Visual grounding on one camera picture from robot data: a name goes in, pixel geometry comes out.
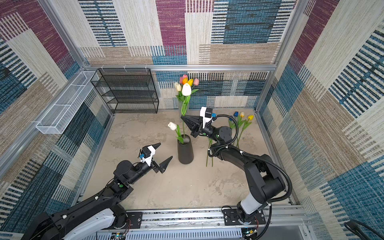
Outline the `tulip bunch blue yellow white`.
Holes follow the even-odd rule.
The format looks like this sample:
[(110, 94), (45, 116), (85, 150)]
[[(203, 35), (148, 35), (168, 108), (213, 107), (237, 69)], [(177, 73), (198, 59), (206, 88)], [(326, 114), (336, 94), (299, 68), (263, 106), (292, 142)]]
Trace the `tulip bunch blue yellow white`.
[(234, 112), (233, 116), (235, 118), (235, 121), (233, 121), (232, 119), (229, 119), (229, 126), (231, 129), (235, 129), (235, 127), (236, 127), (235, 122), (238, 124), (239, 134), (238, 134), (237, 142), (236, 142), (236, 147), (238, 148), (241, 136), (242, 136), (244, 130), (247, 129), (252, 124), (253, 119), (254, 119), (254, 115), (249, 115), (248, 117), (245, 117), (244, 112), (241, 112), (241, 113)]

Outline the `pink tulip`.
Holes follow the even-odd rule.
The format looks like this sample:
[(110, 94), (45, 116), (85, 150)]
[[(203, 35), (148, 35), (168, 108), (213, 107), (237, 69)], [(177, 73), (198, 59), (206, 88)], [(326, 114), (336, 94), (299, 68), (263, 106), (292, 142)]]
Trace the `pink tulip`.
[(187, 75), (183, 75), (180, 77), (180, 84), (183, 86), (184, 84), (186, 84), (188, 82), (188, 76)]

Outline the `tulip bunch yellow orange pink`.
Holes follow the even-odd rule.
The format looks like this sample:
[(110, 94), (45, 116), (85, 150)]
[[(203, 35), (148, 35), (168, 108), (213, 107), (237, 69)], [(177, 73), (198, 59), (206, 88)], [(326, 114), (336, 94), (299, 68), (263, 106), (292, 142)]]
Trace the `tulip bunch yellow orange pink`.
[(196, 88), (199, 85), (199, 80), (198, 79), (189, 79), (187, 83), (190, 84), (190, 86), (192, 88), (192, 94), (194, 94), (196, 91), (199, 90), (199, 89)]

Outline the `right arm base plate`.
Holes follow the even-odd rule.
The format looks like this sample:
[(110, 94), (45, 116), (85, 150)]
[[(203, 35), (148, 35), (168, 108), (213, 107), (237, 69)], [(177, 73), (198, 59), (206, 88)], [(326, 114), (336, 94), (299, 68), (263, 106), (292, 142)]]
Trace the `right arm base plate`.
[(229, 206), (223, 206), (221, 212), (224, 215), (224, 221), (226, 226), (265, 225), (267, 222), (263, 211), (256, 211), (250, 215), (247, 215), (241, 210), (232, 209)]

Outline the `clear glass vase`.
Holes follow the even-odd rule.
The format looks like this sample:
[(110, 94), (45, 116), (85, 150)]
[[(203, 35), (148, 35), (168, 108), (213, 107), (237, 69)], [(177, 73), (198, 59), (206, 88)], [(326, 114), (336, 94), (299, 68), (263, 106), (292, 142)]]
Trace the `clear glass vase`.
[(188, 115), (189, 104), (185, 105), (184, 102), (178, 101), (178, 106), (179, 106), (179, 115), (180, 115), (180, 117)]

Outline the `dark cylindrical vase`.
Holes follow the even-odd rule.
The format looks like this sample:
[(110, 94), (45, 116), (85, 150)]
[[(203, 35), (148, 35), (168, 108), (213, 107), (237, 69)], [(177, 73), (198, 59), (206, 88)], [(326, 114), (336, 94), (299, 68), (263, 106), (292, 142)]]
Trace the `dark cylindrical vase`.
[(178, 140), (178, 159), (181, 164), (188, 165), (194, 159), (194, 150), (190, 136), (182, 135), (184, 143)]

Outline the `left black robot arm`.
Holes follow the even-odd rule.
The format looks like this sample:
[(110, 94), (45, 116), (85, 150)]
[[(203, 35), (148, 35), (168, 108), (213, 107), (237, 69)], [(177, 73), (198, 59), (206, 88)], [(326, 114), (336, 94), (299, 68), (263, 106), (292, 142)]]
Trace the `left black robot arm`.
[(36, 216), (23, 240), (81, 240), (99, 230), (114, 227), (122, 229), (128, 225), (127, 211), (121, 206), (134, 190), (132, 185), (153, 170), (164, 173), (171, 157), (157, 164), (153, 157), (160, 143), (144, 146), (136, 164), (121, 161), (110, 182), (97, 194), (54, 214), (43, 212)]

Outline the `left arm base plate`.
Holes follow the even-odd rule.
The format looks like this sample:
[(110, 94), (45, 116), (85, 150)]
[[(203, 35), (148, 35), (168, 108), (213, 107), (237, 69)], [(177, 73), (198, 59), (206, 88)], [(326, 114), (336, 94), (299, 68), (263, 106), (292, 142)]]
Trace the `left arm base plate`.
[(114, 229), (139, 229), (142, 224), (143, 212), (127, 212), (115, 218)]

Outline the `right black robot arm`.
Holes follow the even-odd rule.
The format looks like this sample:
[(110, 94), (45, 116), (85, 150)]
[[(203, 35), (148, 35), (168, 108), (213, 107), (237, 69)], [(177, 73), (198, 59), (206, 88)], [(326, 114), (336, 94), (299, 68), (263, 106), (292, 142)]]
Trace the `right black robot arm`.
[[(214, 127), (213, 122), (218, 118), (231, 119), (235, 124), (236, 136), (232, 136), (232, 129), (228, 126)], [(242, 224), (251, 222), (264, 207), (291, 196), (293, 184), (290, 177), (270, 156), (253, 155), (233, 145), (239, 133), (239, 125), (234, 117), (220, 114), (208, 119), (185, 115), (181, 119), (194, 138), (201, 136), (215, 141), (208, 149), (209, 157), (217, 157), (245, 172), (250, 193), (237, 204), (237, 214)]]

